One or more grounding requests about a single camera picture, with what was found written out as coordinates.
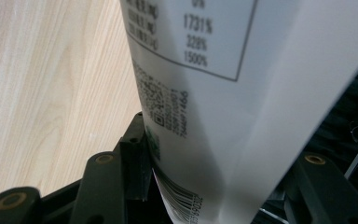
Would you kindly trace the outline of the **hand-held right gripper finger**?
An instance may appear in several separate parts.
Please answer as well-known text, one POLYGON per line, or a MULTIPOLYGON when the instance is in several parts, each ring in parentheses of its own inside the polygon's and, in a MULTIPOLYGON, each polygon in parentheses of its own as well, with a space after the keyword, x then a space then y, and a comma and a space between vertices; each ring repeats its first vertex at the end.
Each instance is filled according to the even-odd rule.
POLYGON ((143 113, 137 113, 119 141, 125 164, 125 194, 128 200, 146 200, 151 182, 151 163, 143 113))

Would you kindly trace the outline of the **white and blue pouch bag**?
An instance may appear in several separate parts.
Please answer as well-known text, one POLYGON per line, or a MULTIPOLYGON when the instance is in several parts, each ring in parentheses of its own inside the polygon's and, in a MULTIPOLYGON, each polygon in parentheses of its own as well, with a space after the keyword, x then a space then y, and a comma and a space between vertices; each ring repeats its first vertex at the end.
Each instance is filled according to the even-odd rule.
POLYGON ((251 224, 358 73, 358 0, 120 0, 172 224, 251 224))

